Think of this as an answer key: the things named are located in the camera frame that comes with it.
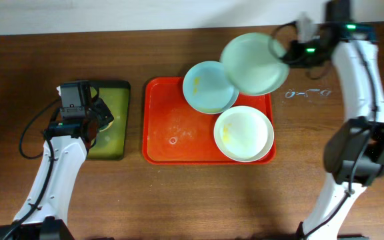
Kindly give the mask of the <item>pale green plate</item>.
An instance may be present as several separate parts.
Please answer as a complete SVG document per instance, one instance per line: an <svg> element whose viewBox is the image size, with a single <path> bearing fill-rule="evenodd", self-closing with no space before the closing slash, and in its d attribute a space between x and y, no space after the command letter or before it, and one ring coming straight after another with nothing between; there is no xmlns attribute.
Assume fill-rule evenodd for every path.
<svg viewBox="0 0 384 240"><path fill-rule="evenodd" d="M284 84L289 66L279 58L284 47L264 33L247 33L231 40L220 62L230 83L242 94L265 95Z"/></svg>

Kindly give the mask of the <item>light blue plate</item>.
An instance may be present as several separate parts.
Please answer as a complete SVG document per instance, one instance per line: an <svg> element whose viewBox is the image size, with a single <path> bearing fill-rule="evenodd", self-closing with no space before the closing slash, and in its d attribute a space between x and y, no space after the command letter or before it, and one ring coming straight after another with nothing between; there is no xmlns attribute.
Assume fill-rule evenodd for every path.
<svg viewBox="0 0 384 240"><path fill-rule="evenodd" d="M218 61L204 61L190 68L182 90L188 104L204 114L224 112L239 96L239 90L229 82L223 64Z"/></svg>

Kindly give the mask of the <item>yellow green sponge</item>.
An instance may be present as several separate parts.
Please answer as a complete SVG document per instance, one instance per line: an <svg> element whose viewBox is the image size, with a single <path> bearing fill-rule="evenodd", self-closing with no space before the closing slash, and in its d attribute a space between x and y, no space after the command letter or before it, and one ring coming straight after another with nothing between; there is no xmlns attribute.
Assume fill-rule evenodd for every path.
<svg viewBox="0 0 384 240"><path fill-rule="evenodd" d="M99 132L103 132L103 131L108 130L108 128L110 128L110 127L112 126L113 123L114 123L114 121L111 121L111 122L109 122L108 124L106 124L106 125L100 127L100 128L99 128Z"/></svg>

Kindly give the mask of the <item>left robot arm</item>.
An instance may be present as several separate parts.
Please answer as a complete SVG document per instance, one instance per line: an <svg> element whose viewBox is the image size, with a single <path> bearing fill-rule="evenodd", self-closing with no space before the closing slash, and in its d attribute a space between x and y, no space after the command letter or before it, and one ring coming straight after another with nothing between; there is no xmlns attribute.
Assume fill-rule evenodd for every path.
<svg viewBox="0 0 384 240"><path fill-rule="evenodd" d="M67 214L75 180L100 128L112 121L100 97L53 112L33 186L12 224L0 225L0 239L73 238Z"/></svg>

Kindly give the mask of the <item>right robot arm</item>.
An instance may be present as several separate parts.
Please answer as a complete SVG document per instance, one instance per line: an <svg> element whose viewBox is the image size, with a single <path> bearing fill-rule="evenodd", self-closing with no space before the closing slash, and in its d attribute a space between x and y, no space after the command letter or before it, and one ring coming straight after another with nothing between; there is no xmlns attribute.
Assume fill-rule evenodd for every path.
<svg viewBox="0 0 384 240"><path fill-rule="evenodd" d="M282 62L292 68L330 60L340 80L345 120L323 153L325 183L297 239L336 239L358 197L384 176L384 92L372 26L330 22L306 29L291 22L297 39Z"/></svg>

